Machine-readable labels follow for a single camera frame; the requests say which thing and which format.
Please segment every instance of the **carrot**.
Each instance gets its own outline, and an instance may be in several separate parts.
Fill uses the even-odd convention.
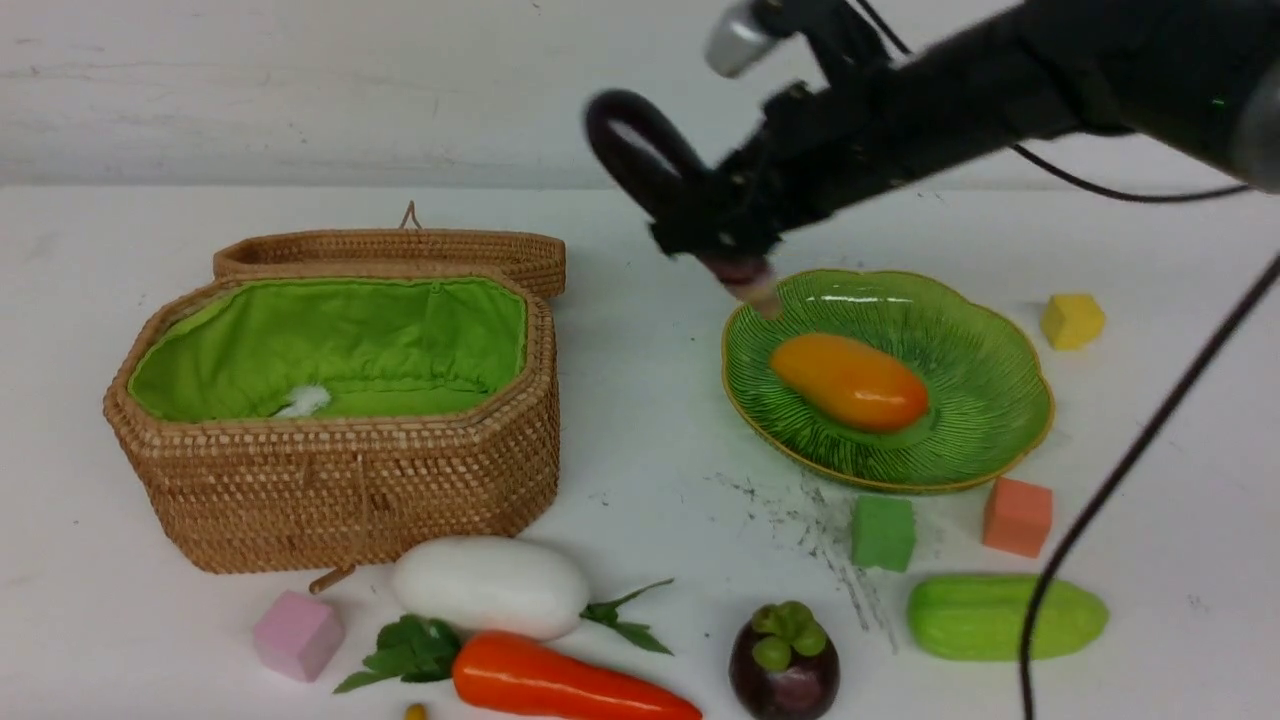
[[[701,720],[689,701],[645,680],[588,665],[502,630],[474,635],[453,661],[472,707],[564,720]]]

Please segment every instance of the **black cable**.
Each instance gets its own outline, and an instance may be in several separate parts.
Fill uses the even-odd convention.
[[[899,35],[893,32],[891,27],[888,27],[888,23],[884,22],[884,18],[882,18],[881,14],[876,12],[876,8],[872,6],[870,0],[856,0],[856,1],[858,5],[863,9],[863,12],[867,13],[867,17],[872,20],[872,23],[874,23],[876,27],[884,35],[884,37],[888,38],[888,41],[893,44],[895,47],[897,47],[899,53],[902,53],[904,55],[911,54],[911,49],[906,46],[906,42],[902,42],[902,38],[899,37]],[[1018,152],[1024,159],[1030,161],[1037,168],[1044,170],[1046,173],[1066,183],[1074,184],[1075,187],[1085,190],[1094,195],[1101,195],[1111,200],[1120,200],[1123,202],[1146,202],[1146,204],[1196,202],[1199,200],[1217,200],[1220,197],[1238,195],[1240,192],[1248,192],[1249,190],[1253,190],[1247,184],[1234,184],[1230,187],[1220,187],[1216,190],[1206,190],[1202,192],[1189,192],[1180,195],[1135,195],[1132,192],[1111,190],[1110,187],[1103,187],[1101,184],[1089,182],[1084,178],[1073,176],[1071,173],[1064,170],[1062,168],[1059,168],[1057,165],[1053,165],[1048,160],[1041,158],[1039,155],[1032,152],[1030,150],[1023,147],[1021,145],[1014,145],[1012,150],[1014,152]]]
[[[1044,570],[1041,573],[1039,579],[1036,583],[1036,589],[1032,592],[1030,602],[1027,606],[1027,616],[1023,620],[1023,634],[1021,641],[1018,647],[1018,670],[1021,679],[1023,689],[1023,717],[1025,720],[1036,720],[1036,697],[1032,692],[1032,637],[1036,632],[1036,620],[1039,616],[1041,605],[1044,602],[1044,594],[1048,591],[1050,583],[1053,582],[1055,575],[1057,575],[1059,568],[1066,560],[1066,556],[1071,552],[1076,541],[1084,534],[1084,529],[1093,521],[1093,518],[1102,510],[1102,506],[1111,497],[1111,493],[1116,491],[1125,475],[1142,457],[1142,454],[1147,451],[1156,436],[1172,416],[1174,411],[1178,410],[1179,404],[1187,397],[1192,387],[1199,379],[1201,374],[1208,368],[1210,363],[1217,356],[1226,341],[1231,338],[1231,334],[1244,323],[1251,313],[1262,302],[1266,297],[1267,291],[1275,284],[1276,277],[1280,275],[1280,252],[1271,259],[1271,265],[1262,273],[1261,277],[1253,283],[1253,287],[1240,299],[1222,323],[1219,325],[1213,337],[1204,343],[1201,348],[1199,355],[1190,364],[1187,372],[1183,374],[1174,389],[1165,397],[1165,401],[1152,415],[1147,427],[1143,428],[1138,438],[1129,446],[1129,451],[1125,452],[1120,464],[1111,471],[1097,493],[1089,500],[1089,503],[1084,506],[1084,510],[1068,529],[1066,536],[1064,536],[1062,542],[1059,543],[1053,555],[1050,556],[1048,564],[1044,565]]]

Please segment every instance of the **yellow cube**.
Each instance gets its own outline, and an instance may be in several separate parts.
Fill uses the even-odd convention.
[[[1041,318],[1041,332],[1053,350],[1079,350],[1102,334],[1106,320],[1092,295],[1055,295]]]

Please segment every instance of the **white wall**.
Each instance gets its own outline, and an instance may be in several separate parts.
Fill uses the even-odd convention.
[[[718,158],[817,79],[801,44],[748,79],[703,42],[726,0],[0,0],[0,183],[595,186],[608,86]],[[879,0],[920,46],[1005,0]],[[1044,149],[1129,188],[1221,183],[1140,138]],[[1005,154],[934,186],[1060,187]]]

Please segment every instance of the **mangosteen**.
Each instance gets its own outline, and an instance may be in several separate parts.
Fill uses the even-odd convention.
[[[755,720],[817,720],[836,702],[840,656],[804,603],[765,605],[733,641],[728,678]]]

